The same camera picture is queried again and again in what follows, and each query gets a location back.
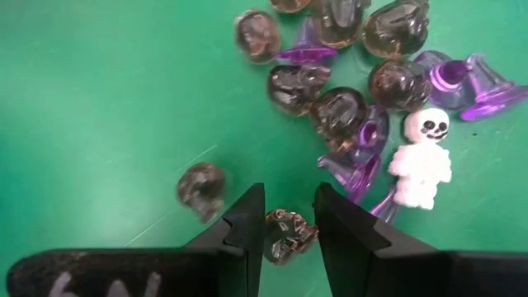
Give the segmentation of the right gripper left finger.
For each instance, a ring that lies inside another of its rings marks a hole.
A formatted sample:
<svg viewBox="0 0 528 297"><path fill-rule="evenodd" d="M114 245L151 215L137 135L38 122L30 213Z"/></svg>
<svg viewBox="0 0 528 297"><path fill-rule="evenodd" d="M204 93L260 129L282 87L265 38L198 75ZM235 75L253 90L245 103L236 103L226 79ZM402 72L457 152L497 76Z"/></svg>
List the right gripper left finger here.
<svg viewBox="0 0 528 297"><path fill-rule="evenodd" d="M10 296L257 297L265 187L255 183L181 247L54 249L10 267Z"/></svg>

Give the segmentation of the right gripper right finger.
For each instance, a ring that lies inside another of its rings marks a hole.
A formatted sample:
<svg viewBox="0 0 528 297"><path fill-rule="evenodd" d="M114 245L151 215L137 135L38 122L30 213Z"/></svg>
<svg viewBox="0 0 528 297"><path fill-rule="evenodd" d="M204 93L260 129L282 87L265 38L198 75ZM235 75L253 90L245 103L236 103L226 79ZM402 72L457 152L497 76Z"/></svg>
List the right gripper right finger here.
<svg viewBox="0 0 528 297"><path fill-rule="evenodd" d="M527 297L523 252L438 250L350 202L328 183L316 189L313 208L334 296Z"/></svg>

